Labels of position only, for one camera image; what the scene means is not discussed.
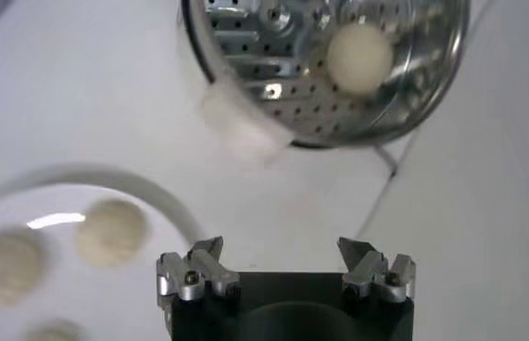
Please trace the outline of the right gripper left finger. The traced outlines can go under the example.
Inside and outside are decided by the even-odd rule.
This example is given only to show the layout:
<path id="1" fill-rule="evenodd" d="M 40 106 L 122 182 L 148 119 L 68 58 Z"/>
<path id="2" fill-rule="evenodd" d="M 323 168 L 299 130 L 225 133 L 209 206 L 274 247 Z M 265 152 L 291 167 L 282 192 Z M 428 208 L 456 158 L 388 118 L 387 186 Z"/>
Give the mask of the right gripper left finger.
<path id="1" fill-rule="evenodd" d="M 220 264 L 222 248 L 223 238 L 216 236 L 196 242 L 184 257 L 175 252 L 161 254 L 156 261 L 157 304 L 167 307 L 174 298 L 194 302 L 206 292 L 239 298 L 240 275 Z"/>

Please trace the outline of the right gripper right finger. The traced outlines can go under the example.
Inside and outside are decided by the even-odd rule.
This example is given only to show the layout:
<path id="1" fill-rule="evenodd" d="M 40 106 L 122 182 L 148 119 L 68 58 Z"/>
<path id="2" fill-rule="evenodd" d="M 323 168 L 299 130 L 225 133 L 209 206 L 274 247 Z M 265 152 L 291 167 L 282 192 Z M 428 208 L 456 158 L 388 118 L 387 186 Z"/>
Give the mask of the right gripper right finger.
<path id="1" fill-rule="evenodd" d="M 344 292 L 361 300 L 375 293 L 387 303 L 399 304 L 415 298 L 416 263 L 411 256 L 397 254 L 392 263 L 368 242 L 345 237 L 337 241 L 347 272 L 342 275 Z"/>

